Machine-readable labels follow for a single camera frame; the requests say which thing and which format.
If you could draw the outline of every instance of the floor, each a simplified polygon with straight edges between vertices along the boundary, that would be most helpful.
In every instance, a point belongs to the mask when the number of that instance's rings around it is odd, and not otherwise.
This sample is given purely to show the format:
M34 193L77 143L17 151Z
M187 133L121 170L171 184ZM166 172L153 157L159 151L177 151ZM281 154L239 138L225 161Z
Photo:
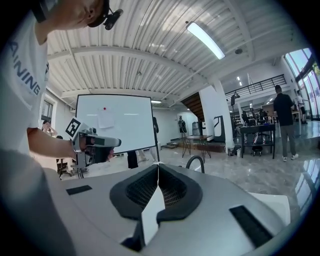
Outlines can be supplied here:
M190 157L201 155L199 150L191 150L191 156L186 154L182 158L182 148L162 148L159 152L161 162L185 167ZM151 160L139 162L139 166L149 166ZM199 170L199 160L193 161L190 169ZM283 162L281 155L264 154L261 157L245 155L243 158L228 156L225 153L211 153L206 156L205 173L230 180L242 189L251 193L269 195L285 195L290 205L291 221L295 220L310 205L320 184L320 151L299 152L299 158ZM90 166L84 177L101 176L128 170L126 156L114 157L110 162ZM78 179L64 174L66 179Z

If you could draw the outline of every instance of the staircase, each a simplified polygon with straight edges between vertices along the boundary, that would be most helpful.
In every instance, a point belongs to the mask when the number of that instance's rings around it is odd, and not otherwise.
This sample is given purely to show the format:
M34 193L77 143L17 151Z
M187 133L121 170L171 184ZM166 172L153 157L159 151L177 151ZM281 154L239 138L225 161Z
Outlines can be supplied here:
M195 116L198 118L198 121L204 122L205 116L204 111L201 105L201 99L199 93L195 93L190 97L181 101Z

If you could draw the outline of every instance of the white pillar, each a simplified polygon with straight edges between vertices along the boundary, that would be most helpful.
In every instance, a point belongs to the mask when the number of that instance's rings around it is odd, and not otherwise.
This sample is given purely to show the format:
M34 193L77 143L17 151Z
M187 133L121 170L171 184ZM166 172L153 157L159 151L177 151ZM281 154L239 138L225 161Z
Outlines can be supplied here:
M245 121L242 119L242 110L241 110L241 107L240 107L240 103L237 103L236 105L238 106L241 124L244 126L245 125Z
M228 148L234 148L234 138L233 138L233 131L231 125L231 118L230 118L230 111L229 106L227 103L225 90L222 87L220 80L215 79L213 81L214 88L217 92L219 103L219 109L221 111L221 115L223 116L223 123L224 123L224 132L225 132L225 151L228 153Z

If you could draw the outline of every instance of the gray pants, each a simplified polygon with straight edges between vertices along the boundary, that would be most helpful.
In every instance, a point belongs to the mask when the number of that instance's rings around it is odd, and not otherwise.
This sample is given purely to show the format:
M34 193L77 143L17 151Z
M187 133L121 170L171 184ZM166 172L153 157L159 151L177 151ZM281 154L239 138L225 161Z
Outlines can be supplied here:
M281 137L282 137L282 155L288 156L287 152L287 138L289 137L291 154L295 155L296 143L295 143L295 130L293 125L280 126Z

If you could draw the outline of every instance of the ceiling light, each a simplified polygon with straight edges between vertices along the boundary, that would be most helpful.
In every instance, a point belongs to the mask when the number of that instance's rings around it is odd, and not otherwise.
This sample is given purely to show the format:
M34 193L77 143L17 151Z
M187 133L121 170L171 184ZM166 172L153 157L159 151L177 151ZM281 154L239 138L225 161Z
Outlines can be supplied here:
M200 39L219 60L225 57L224 53L216 44L216 42L196 23L190 22L188 26L186 26L186 29Z

